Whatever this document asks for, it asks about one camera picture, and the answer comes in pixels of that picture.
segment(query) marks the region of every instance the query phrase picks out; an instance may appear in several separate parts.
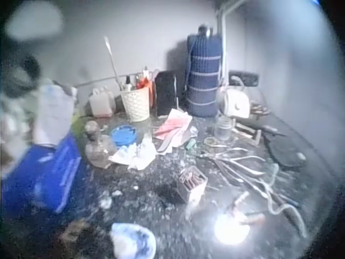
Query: gray wall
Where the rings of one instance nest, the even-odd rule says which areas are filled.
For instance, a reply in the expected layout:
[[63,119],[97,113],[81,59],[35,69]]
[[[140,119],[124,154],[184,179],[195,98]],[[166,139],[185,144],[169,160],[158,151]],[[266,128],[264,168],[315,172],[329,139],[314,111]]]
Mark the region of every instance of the gray wall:
[[230,16],[228,68],[259,73],[269,108],[343,172],[344,70],[322,11],[309,1],[249,0]]
[[[186,39],[201,24],[216,27],[215,7],[208,0],[56,0],[64,18],[63,34],[36,49],[49,78],[81,84],[113,76],[104,36],[111,43],[119,74],[179,70],[183,77]],[[107,85],[117,95],[115,80],[89,85],[78,93],[84,106],[93,87]]]

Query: navy striped cylinder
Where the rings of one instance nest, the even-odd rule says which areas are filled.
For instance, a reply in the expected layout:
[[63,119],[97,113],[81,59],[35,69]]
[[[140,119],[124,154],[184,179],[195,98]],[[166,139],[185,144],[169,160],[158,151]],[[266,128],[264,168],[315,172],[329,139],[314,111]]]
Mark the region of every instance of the navy striped cylinder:
[[190,35],[187,39],[187,47],[188,111],[198,117],[215,116],[222,40],[218,36]]

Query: wicker cup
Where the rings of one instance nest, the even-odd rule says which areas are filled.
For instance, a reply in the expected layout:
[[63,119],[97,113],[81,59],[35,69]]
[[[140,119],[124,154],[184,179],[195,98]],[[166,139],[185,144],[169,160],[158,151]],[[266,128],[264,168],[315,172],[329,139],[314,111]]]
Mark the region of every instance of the wicker cup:
[[143,121],[150,117],[149,88],[121,91],[121,99],[131,122]]

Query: bright light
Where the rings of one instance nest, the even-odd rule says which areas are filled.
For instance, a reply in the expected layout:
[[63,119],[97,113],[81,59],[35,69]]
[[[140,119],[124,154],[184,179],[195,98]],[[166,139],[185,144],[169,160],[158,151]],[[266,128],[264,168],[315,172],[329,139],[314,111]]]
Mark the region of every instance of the bright light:
[[[237,215],[236,218],[244,218],[243,214]],[[227,245],[236,245],[242,243],[250,230],[250,226],[241,225],[238,220],[229,215],[221,215],[215,225],[215,235],[218,240]]]

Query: dark workbench surface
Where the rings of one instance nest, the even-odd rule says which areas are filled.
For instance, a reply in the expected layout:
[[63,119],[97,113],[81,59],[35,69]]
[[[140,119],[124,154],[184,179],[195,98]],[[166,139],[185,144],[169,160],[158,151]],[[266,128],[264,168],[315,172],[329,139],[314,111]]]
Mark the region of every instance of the dark workbench surface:
[[[17,231],[22,232],[19,239],[25,240],[29,250],[41,254],[35,258],[49,258],[44,254],[52,248],[49,241],[54,240],[69,222],[85,218],[97,235],[82,244],[82,254],[89,254],[89,257],[83,258],[113,258],[108,233],[114,222],[136,223],[149,228],[156,237],[157,259],[298,258],[314,240],[328,216],[336,183],[334,176],[308,143],[278,119],[270,117],[268,120],[270,125],[291,136],[307,158],[307,165],[299,172],[280,172],[273,186],[277,192],[300,202],[299,211],[308,230],[306,239],[299,236],[296,228],[283,214],[274,216],[268,213],[265,223],[251,227],[247,239],[238,246],[225,246],[215,238],[213,227],[217,216],[246,188],[228,186],[211,161],[195,157],[196,152],[204,149],[203,140],[210,135],[214,125],[214,119],[202,118],[193,118],[192,121],[199,130],[197,146],[192,151],[187,152],[183,147],[174,149],[171,154],[157,156],[143,171],[128,171],[127,166],[122,165],[112,165],[102,170],[83,162],[65,210],[59,215],[40,210],[32,212],[32,218],[26,219],[29,223],[25,224],[25,231],[17,227]],[[135,126],[142,136],[163,122],[151,118]],[[128,122],[124,114],[117,114],[111,119],[99,120],[99,123],[101,126],[108,125],[105,133],[109,133],[115,126]],[[81,139],[80,143],[85,144],[85,140]],[[159,147],[161,142],[154,140],[154,143]],[[253,147],[238,140],[234,146],[250,149],[251,154],[272,163],[262,142],[261,145]],[[196,165],[209,178],[208,186],[213,187],[206,187],[196,208],[186,206],[175,192],[178,174],[190,165]],[[111,196],[116,190],[121,191],[122,195],[112,197],[110,209],[101,209],[99,200],[104,191]],[[257,194],[251,193],[241,210],[244,213],[267,211],[267,203]]]

